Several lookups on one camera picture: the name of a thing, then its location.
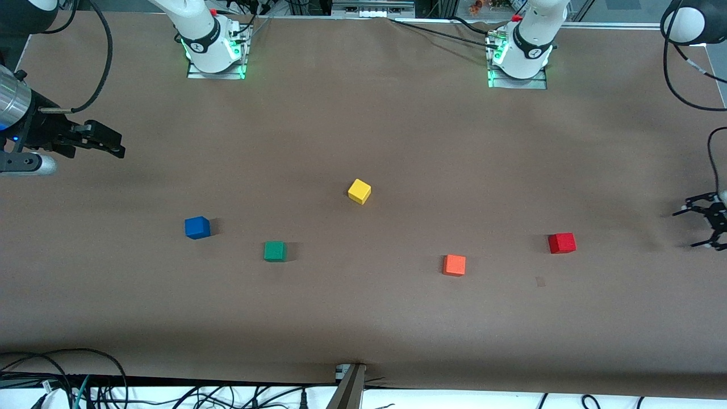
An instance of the table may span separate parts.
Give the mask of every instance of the table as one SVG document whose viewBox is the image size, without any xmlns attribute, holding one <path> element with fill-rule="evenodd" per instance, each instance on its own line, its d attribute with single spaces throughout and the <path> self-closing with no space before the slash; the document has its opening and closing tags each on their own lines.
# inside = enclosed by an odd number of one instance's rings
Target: table
<svg viewBox="0 0 727 409">
<path fill-rule="evenodd" d="M 167 17 L 108 14 L 111 75 L 73 118 L 122 133 L 126 158 L 2 180 L 3 349 L 92 346 L 136 376 L 325 382 L 361 361 L 386 386 L 727 396 L 725 254 L 685 247 L 710 233 L 697 215 L 669 217 L 712 189 L 723 116 L 669 94 L 657 31 L 564 29 L 549 89 L 528 91 L 488 88 L 475 45 L 275 19 L 231 82 L 184 77 Z M 104 55 L 80 12 L 21 68 L 75 106 Z M 671 62 L 687 98 L 720 103 Z M 185 237 L 197 215 L 213 237 Z M 548 254 L 560 231 L 578 251 Z M 292 260 L 266 263 L 267 240 Z M 442 275 L 449 253 L 464 277 Z"/>
</svg>

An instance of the metal frame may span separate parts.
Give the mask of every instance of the metal frame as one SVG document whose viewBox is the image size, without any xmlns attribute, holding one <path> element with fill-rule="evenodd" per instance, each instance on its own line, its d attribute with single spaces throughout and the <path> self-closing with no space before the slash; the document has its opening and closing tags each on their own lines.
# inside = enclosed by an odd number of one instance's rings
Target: metal frame
<svg viewBox="0 0 727 409">
<path fill-rule="evenodd" d="M 360 409 L 365 375 L 364 364 L 350 364 L 326 409 Z"/>
</svg>

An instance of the wooden block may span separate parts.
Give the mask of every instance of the wooden block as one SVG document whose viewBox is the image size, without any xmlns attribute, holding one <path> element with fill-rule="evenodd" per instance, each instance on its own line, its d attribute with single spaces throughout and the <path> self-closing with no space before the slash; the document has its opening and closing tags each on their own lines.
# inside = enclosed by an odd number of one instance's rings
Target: wooden block
<svg viewBox="0 0 727 409">
<path fill-rule="evenodd" d="M 573 233 L 557 233 L 547 238 L 550 254 L 566 254 L 576 251 L 576 238 Z"/>
<path fill-rule="evenodd" d="M 288 247 L 285 242 L 265 242 L 265 253 L 262 257 L 271 263 L 282 263 L 285 261 L 287 253 Z"/>
<path fill-rule="evenodd" d="M 348 188 L 348 197 L 360 205 L 366 203 L 366 199 L 369 198 L 370 194 L 371 186 L 367 185 L 361 179 L 354 180 L 353 185 Z"/>
<path fill-rule="evenodd" d="M 463 255 L 448 254 L 444 257 L 444 275 L 461 277 L 465 275 L 465 262 Z"/>
</svg>

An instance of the silver cylinder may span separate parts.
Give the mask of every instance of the silver cylinder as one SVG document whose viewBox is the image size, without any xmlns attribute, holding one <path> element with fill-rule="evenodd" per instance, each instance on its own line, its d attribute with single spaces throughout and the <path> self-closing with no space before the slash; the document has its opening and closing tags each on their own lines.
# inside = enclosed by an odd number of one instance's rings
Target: silver cylinder
<svg viewBox="0 0 727 409">
<path fill-rule="evenodd" d="M 12 71 L 0 65 L 0 131 L 11 127 L 28 112 L 33 93 Z"/>
</svg>

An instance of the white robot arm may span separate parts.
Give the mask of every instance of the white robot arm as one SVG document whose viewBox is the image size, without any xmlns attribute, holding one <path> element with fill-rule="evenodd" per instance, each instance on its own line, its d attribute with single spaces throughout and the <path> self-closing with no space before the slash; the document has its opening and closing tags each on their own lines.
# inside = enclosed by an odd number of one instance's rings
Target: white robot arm
<svg viewBox="0 0 727 409">
<path fill-rule="evenodd" d="M 529 0 L 520 22 L 505 26 L 507 37 L 493 63 L 509 76 L 532 78 L 547 64 L 555 35 L 567 17 L 569 0 Z M 727 1 L 672 0 L 661 21 L 662 35 L 677 45 L 719 43 L 727 36 Z"/>
<path fill-rule="evenodd" d="M 172 19 L 187 56 L 200 71 L 217 73 L 242 56 L 240 23 L 213 16 L 204 0 L 149 0 Z"/>
<path fill-rule="evenodd" d="M 547 64 L 553 39 L 568 17 L 569 0 L 529 0 L 530 8 L 520 22 L 505 26 L 507 39 L 493 62 L 509 76 L 532 78 Z"/>
</svg>

